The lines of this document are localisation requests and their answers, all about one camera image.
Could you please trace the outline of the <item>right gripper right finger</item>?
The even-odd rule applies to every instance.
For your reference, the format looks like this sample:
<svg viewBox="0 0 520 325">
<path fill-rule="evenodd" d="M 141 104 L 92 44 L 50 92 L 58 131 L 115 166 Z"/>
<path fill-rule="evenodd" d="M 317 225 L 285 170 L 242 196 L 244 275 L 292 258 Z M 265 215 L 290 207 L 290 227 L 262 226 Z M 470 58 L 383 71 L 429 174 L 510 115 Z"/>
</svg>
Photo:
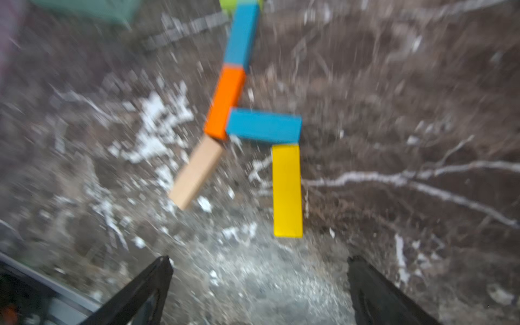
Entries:
<svg viewBox="0 0 520 325">
<path fill-rule="evenodd" d="M 363 257 L 350 257 L 348 264 L 350 295 L 357 324 L 440 324 Z"/>
</svg>

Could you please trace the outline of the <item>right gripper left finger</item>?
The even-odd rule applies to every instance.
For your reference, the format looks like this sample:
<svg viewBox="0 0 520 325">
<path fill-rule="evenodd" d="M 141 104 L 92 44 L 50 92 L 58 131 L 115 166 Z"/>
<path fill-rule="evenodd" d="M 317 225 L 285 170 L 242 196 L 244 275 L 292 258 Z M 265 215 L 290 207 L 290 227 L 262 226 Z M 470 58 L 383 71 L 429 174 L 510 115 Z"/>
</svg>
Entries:
<svg viewBox="0 0 520 325">
<path fill-rule="evenodd" d="M 170 258 L 157 258 L 81 325 L 160 324 L 172 276 Z"/>
</svg>

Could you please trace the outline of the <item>yellow building block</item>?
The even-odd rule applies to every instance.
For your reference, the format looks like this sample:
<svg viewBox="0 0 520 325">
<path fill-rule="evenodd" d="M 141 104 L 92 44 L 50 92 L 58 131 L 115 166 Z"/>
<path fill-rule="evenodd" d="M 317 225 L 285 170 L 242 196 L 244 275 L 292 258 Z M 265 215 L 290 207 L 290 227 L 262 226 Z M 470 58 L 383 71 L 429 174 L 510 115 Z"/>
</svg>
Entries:
<svg viewBox="0 0 520 325">
<path fill-rule="evenodd" d="M 300 147 L 297 144 L 272 147 L 274 235 L 303 237 Z"/>
</svg>

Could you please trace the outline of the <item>natural wood building block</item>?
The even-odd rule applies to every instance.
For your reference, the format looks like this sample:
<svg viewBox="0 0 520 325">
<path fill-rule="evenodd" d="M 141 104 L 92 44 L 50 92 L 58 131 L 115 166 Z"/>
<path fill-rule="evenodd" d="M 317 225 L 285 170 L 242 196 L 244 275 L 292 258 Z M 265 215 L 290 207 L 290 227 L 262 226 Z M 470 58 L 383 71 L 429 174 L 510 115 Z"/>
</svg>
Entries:
<svg viewBox="0 0 520 325">
<path fill-rule="evenodd" d="M 194 200 L 206 180 L 214 172 L 224 147 L 208 135 L 203 135 L 198 146 L 192 151 L 190 159 L 178 173 L 169 198 L 182 211 Z"/>
</svg>

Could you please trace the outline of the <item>teal block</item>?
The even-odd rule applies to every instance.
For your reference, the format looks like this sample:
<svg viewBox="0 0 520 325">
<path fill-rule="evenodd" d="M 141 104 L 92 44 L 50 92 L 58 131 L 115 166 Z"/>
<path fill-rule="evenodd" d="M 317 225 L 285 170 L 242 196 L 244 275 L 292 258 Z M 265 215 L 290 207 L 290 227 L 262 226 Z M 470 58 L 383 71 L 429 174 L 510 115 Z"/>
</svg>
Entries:
<svg viewBox="0 0 520 325">
<path fill-rule="evenodd" d="M 261 8 L 257 4 L 250 4 L 238 6 L 231 14 L 232 26 L 223 60 L 225 64 L 249 70 L 260 13 Z"/>
<path fill-rule="evenodd" d="M 228 135 L 271 144 L 297 144 L 303 120 L 300 116 L 233 108 L 226 125 Z"/>
</svg>

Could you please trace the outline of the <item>orange building block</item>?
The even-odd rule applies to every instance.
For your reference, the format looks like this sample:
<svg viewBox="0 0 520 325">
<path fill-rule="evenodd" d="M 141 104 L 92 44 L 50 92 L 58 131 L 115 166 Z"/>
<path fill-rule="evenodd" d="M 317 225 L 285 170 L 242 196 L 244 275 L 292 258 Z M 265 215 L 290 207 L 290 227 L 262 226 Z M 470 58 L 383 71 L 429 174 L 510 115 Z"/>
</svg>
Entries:
<svg viewBox="0 0 520 325">
<path fill-rule="evenodd" d="M 238 103 L 245 80 L 246 72 L 242 66 L 223 65 L 204 125 L 204 132 L 207 135 L 227 140 L 228 117 L 231 108 Z"/>
</svg>

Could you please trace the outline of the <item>green building block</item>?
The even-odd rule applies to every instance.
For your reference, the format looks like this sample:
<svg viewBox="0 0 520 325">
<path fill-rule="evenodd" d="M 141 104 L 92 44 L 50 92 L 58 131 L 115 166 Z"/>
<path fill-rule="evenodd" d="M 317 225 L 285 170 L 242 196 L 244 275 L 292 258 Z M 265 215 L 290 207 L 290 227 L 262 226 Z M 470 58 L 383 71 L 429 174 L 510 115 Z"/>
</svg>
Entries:
<svg viewBox="0 0 520 325">
<path fill-rule="evenodd" d="M 227 13 L 232 14 L 236 11 L 237 7 L 240 5 L 250 5 L 257 4 L 261 9 L 264 6 L 263 0 L 219 0 L 219 4 L 221 9 Z"/>
</svg>

